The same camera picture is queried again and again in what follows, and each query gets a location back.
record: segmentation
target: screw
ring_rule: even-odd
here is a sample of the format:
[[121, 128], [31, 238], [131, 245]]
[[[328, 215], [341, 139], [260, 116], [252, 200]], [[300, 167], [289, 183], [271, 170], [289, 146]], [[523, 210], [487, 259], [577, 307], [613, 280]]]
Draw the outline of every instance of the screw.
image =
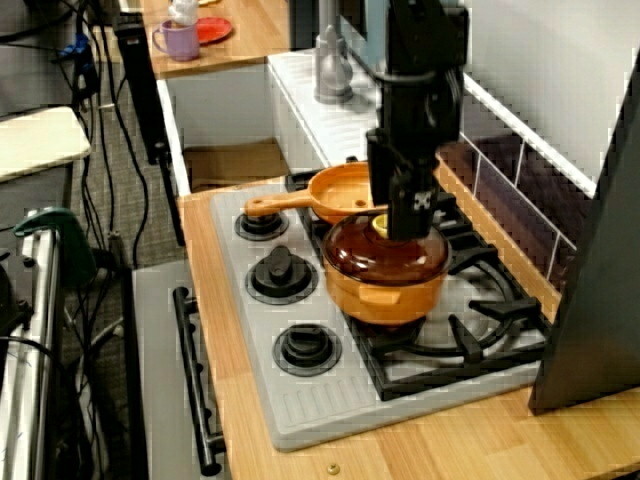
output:
[[329, 473], [329, 475], [337, 475], [340, 473], [340, 465], [338, 465], [337, 463], [332, 463], [331, 465], [329, 465], [329, 468], [327, 468], [327, 472]]

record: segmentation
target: oven door handle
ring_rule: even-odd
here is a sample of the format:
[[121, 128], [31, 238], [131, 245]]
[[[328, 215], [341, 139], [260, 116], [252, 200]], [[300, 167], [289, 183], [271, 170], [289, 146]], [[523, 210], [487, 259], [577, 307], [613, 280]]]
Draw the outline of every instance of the oven door handle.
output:
[[191, 418], [196, 436], [200, 472], [205, 477], [212, 477], [220, 473], [222, 466], [216, 462], [216, 455], [226, 451], [224, 438], [221, 433], [209, 432], [208, 419], [211, 411], [204, 402], [204, 391], [200, 380], [201, 366], [196, 362], [196, 349], [193, 342], [192, 325], [189, 315], [197, 311], [194, 300], [188, 300], [189, 290], [184, 287], [173, 291], [173, 303], [176, 309], [178, 333], [180, 335], [180, 349], [184, 365], [189, 403], [191, 404]]

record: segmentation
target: tile backsplash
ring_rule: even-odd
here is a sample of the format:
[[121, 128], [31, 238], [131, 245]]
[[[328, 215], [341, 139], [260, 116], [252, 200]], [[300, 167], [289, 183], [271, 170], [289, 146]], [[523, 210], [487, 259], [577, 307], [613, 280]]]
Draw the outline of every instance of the tile backsplash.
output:
[[461, 138], [443, 160], [562, 290], [591, 199], [474, 95], [465, 94]]

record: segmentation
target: wooden shelf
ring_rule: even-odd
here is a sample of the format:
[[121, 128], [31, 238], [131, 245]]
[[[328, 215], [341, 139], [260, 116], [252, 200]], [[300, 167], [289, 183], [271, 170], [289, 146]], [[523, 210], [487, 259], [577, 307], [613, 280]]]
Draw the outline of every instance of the wooden shelf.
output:
[[198, 17], [225, 18], [233, 25], [233, 32], [219, 43], [202, 46], [198, 59], [176, 62], [151, 41], [152, 30], [168, 19], [169, 5], [167, 0], [142, 0], [151, 62], [158, 79], [265, 63], [268, 55], [289, 50], [286, 0], [219, 0], [198, 8]]

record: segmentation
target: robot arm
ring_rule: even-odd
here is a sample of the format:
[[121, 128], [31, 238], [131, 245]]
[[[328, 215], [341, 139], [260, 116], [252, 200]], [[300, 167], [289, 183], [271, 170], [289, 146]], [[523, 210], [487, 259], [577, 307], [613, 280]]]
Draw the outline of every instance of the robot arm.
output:
[[388, 234], [411, 240], [431, 229], [435, 154], [458, 139], [469, 16], [439, 0], [390, 0], [379, 127], [367, 133], [371, 193], [388, 205]]

